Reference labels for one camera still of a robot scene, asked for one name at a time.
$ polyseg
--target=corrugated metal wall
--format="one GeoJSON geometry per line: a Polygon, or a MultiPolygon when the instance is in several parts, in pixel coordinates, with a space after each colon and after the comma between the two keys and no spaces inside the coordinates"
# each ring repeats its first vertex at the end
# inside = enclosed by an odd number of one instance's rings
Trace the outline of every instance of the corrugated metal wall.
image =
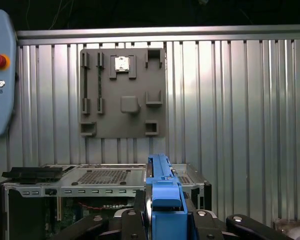
{"type": "Polygon", "coordinates": [[[212,183],[221,219],[300,219],[300,37],[284,36],[23,44],[16,114],[0,138],[0,181],[12,166],[145,163],[164,152],[212,183]],[[80,137],[79,52],[147,47],[166,49],[166,137],[80,137]]]}

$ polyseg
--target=gray tool holder board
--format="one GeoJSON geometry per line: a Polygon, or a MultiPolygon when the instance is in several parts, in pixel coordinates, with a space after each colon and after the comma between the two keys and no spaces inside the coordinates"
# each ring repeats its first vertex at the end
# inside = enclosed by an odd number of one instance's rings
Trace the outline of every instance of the gray tool holder board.
{"type": "Polygon", "coordinates": [[[83,49],[80,66],[82,136],[165,136],[164,49],[83,49]]]}

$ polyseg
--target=blue plastic bracket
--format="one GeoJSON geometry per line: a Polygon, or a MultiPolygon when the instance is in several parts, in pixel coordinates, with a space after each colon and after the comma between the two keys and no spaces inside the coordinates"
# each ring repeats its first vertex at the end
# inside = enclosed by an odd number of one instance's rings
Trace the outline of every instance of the blue plastic bracket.
{"type": "Polygon", "coordinates": [[[181,183],[172,172],[169,158],[164,154],[149,155],[152,185],[152,239],[187,239],[187,206],[181,183]]]}

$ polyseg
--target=ventilation grille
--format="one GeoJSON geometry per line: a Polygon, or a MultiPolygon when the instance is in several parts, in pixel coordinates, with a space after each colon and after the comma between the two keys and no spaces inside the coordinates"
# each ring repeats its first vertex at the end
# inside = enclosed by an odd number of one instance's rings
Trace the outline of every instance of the ventilation grille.
{"type": "Polygon", "coordinates": [[[81,184],[117,184],[126,180],[125,170],[91,170],[87,171],[77,182],[81,184]]]}
{"type": "Polygon", "coordinates": [[[190,184],[191,182],[189,181],[189,178],[186,176],[178,176],[179,181],[182,185],[184,184],[190,184]]]}

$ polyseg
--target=silver screw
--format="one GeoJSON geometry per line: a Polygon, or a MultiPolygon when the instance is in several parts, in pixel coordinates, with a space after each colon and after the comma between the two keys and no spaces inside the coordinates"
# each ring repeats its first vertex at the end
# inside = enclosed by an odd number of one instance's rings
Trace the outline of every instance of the silver screw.
{"type": "Polygon", "coordinates": [[[203,217],[203,216],[206,215],[206,212],[205,211],[198,211],[198,215],[203,217]]]}
{"type": "Polygon", "coordinates": [[[235,221],[238,222],[238,223],[241,223],[242,218],[239,217],[239,216],[234,216],[234,217],[233,217],[233,220],[235,220],[235,221]]]}
{"type": "Polygon", "coordinates": [[[0,80],[0,88],[2,88],[4,85],[6,85],[5,81],[0,80]]]}
{"type": "Polygon", "coordinates": [[[97,216],[97,217],[95,217],[94,219],[93,219],[93,221],[95,221],[95,222],[99,222],[99,221],[101,221],[102,220],[102,217],[99,217],[99,216],[97,216]]]}

